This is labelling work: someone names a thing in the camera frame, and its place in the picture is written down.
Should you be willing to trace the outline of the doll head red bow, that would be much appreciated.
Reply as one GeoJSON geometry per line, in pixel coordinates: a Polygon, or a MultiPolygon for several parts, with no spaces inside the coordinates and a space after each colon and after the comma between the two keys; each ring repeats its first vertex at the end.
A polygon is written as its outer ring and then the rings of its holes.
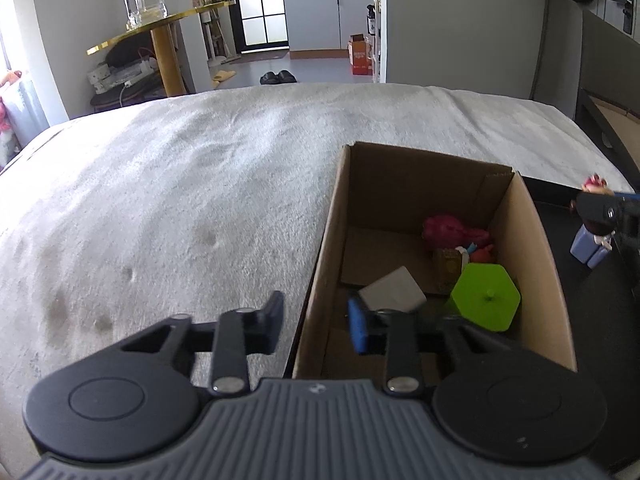
{"type": "Polygon", "coordinates": [[[580,214],[595,214],[602,212],[606,206],[616,202],[615,193],[608,187],[608,181],[593,174],[582,184],[580,192],[576,195],[570,206],[580,214]]]}

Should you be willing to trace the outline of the green hexagonal box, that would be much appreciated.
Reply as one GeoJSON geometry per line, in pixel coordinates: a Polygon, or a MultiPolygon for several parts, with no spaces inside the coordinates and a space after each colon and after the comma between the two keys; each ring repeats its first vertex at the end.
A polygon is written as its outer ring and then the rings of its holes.
{"type": "Polygon", "coordinates": [[[444,305],[448,314],[502,333],[511,327],[521,294],[500,264],[467,264],[444,305]]]}

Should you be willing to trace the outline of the pink plush toy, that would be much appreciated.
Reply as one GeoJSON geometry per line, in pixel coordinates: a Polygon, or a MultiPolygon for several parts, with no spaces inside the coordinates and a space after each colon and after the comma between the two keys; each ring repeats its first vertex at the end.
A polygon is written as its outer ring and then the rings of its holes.
{"type": "Polygon", "coordinates": [[[422,224],[422,238],[431,249],[462,249],[472,263],[496,263],[494,239],[483,229],[470,228],[458,218],[440,214],[422,224]]]}

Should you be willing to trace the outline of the brown cardboard box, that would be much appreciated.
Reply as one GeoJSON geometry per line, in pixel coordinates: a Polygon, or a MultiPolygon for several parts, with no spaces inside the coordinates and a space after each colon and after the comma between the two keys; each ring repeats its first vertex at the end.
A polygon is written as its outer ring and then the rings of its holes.
{"type": "Polygon", "coordinates": [[[522,298],[509,337],[576,370],[562,286],[522,177],[508,166],[357,142],[341,150],[294,377],[381,380],[382,358],[360,358],[352,348],[347,296],[403,266],[431,298],[427,313],[436,313],[449,278],[422,224],[439,214],[490,233],[522,298]]]}

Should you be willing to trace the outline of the blue rabbit cube box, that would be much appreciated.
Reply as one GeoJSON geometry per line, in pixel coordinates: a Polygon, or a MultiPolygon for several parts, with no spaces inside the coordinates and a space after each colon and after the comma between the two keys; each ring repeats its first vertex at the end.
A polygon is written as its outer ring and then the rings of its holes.
{"type": "Polygon", "coordinates": [[[570,254],[589,269],[594,269],[612,252],[612,249],[611,235],[594,235],[585,226],[581,226],[570,246],[570,254]]]}

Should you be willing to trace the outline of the black shoes pair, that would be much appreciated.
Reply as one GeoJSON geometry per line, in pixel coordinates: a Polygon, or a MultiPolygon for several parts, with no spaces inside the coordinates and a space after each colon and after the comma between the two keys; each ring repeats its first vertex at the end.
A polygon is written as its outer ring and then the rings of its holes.
{"type": "Polygon", "coordinates": [[[274,86],[275,84],[296,84],[297,79],[288,70],[280,70],[279,73],[267,72],[264,73],[259,83],[263,86],[274,86]]]}

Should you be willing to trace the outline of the gold round side table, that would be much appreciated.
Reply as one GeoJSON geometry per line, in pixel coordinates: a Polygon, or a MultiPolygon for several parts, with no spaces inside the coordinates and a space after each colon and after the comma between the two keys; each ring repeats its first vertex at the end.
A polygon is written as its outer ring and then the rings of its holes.
{"type": "Polygon", "coordinates": [[[160,70],[160,76],[162,77],[166,96],[168,96],[168,98],[172,98],[173,96],[185,96],[186,86],[184,85],[178,65],[178,58],[174,40],[172,40],[170,25],[192,15],[228,8],[228,6],[234,6],[235,3],[235,0],[215,2],[206,4],[206,6],[197,6],[196,8],[170,14],[167,18],[162,18],[161,20],[141,25],[138,28],[128,30],[128,32],[124,32],[121,35],[100,42],[96,46],[89,48],[86,51],[86,55],[94,55],[96,52],[116,46],[116,44],[119,44],[122,40],[142,34],[142,32],[149,32],[151,34],[158,69],[160,70]]]}

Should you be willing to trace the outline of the orange carton box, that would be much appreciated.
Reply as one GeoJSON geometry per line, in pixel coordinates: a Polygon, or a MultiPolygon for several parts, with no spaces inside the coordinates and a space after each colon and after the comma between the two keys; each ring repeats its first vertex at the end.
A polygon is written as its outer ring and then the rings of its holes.
{"type": "Polygon", "coordinates": [[[350,36],[348,54],[353,75],[370,76],[372,74],[372,62],[369,51],[369,44],[363,34],[350,36]]]}

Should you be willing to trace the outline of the white kitchen cabinet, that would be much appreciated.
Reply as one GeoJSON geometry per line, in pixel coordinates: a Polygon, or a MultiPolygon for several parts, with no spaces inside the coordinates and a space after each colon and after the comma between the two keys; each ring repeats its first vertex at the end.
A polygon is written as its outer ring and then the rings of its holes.
{"type": "Polygon", "coordinates": [[[347,58],[352,35],[367,32],[374,0],[284,0],[291,58],[347,58]]]}

